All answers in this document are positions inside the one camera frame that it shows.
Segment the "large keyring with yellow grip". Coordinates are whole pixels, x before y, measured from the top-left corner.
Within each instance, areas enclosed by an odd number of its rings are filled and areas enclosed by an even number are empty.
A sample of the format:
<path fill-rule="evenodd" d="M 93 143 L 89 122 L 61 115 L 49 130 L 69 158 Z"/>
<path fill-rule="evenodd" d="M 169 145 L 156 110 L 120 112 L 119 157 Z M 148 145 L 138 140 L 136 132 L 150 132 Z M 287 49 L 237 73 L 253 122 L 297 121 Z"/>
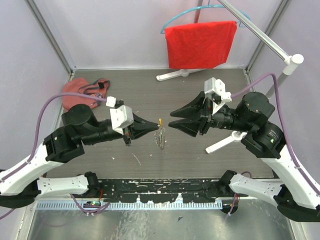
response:
<path fill-rule="evenodd" d="M 156 142 L 156 145 L 157 147 L 160 149 L 160 150 L 164 150 L 165 149 L 165 128 L 163 126 L 163 120 L 160 118 L 158 120 L 158 130 L 157 132 L 154 134 L 154 137 L 155 137 L 155 142 Z"/>

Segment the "key with green tag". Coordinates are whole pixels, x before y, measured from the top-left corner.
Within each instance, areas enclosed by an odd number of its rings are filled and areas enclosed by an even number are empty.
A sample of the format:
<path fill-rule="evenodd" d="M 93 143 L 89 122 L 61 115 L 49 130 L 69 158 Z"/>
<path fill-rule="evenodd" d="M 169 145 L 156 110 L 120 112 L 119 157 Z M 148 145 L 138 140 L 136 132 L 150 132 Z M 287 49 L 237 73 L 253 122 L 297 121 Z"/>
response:
<path fill-rule="evenodd" d="M 160 133 L 160 142 L 162 145 L 165 144 L 165 132 L 166 132 L 165 128 L 162 128 Z"/>

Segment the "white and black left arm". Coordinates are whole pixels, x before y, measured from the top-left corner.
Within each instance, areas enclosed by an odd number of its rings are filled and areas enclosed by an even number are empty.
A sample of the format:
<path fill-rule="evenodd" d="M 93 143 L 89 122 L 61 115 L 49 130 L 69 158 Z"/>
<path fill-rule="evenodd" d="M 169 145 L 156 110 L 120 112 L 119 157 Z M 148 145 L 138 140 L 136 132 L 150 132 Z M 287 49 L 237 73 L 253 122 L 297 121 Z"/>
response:
<path fill-rule="evenodd" d="M 110 109 L 110 118 L 98 121 L 89 106 L 77 104 L 62 114 L 62 122 L 36 148 L 34 155 L 1 171 L 1 207 L 18 209 L 48 196 L 72 194 L 95 198 L 101 185 L 94 172 L 64 178 L 46 178 L 42 174 L 84 155 L 84 146 L 118 139 L 130 146 L 132 140 L 158 130 L 157 123 L 135 115 L 125 105 Z"/>

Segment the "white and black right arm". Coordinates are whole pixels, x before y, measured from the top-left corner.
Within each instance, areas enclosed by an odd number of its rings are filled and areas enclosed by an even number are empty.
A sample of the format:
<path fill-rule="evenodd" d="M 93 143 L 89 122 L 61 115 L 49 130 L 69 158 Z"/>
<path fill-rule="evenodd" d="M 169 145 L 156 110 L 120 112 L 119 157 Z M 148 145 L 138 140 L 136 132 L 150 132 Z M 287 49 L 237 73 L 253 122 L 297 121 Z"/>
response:
<path fill-rule="evenodd" d="M 309 185 L 307 172 L 290 155 L 284 132 L 269 121 L 275 107 L 268 98 L 260 92 L 249 92 L 236 108 L 223 105 L 214 112 L 216 102 L 221 102 L 219 96 L 213 94 L 209 99 L 201 91 L 190 103 L 170 113 L 177 119 L 169 127 L 192 137 L 206 134 L 209 128 L 244 133 L 240 142 L 282 181 L 266 183 L 227 170 L 218 181 L 220 193 L 225 197 L 244 194 L 263 200 L 295 222 L 319 222 L 320 186 Z"/>

